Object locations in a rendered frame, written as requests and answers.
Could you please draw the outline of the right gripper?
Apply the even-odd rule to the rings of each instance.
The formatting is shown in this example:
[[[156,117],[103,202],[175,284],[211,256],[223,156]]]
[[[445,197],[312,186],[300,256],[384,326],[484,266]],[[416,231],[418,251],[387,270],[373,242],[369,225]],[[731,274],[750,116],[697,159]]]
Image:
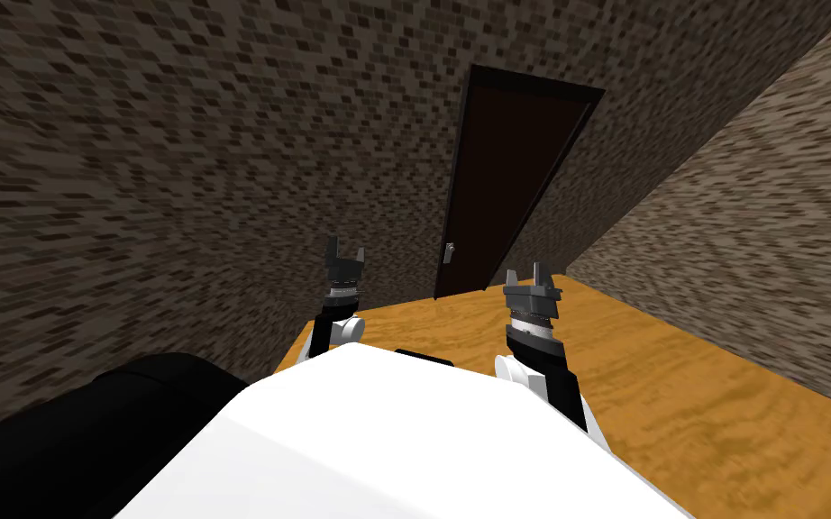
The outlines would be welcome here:
[[[516,269],[507,269],[503,294],[510,311],[545,319],[559,318],[557,303],[562,300],[562,291],[552,285],[551,271],[542,262],[534,263],[533,285],[520,285]]]

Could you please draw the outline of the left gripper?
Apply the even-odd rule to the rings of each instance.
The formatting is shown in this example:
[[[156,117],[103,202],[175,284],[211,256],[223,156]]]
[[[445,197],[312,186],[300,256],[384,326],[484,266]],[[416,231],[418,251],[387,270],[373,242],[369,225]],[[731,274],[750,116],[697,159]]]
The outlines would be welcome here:
[[[330,236],[325,251],[327,280],[330,287],[356,287],[361,282],[365,265],[365,249],[357,250],[355,259],[339,258],[339,237]]]

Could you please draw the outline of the dark brown door leaf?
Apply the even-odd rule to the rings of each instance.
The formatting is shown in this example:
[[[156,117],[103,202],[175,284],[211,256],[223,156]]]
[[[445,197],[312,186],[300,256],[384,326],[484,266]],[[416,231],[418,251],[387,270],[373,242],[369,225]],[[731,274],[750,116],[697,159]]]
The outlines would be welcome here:
[[[434,296],[492,283],[605,90],[473,68],[465,85]],[[452,242],[450,264],[443,251]]]

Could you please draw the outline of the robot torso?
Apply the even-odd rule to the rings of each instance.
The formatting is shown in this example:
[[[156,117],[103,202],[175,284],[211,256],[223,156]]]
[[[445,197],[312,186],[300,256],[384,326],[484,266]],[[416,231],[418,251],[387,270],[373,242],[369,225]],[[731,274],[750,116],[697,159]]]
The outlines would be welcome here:
[[[694,519],[530,388],[361,343],[241,391],[115,519]]]

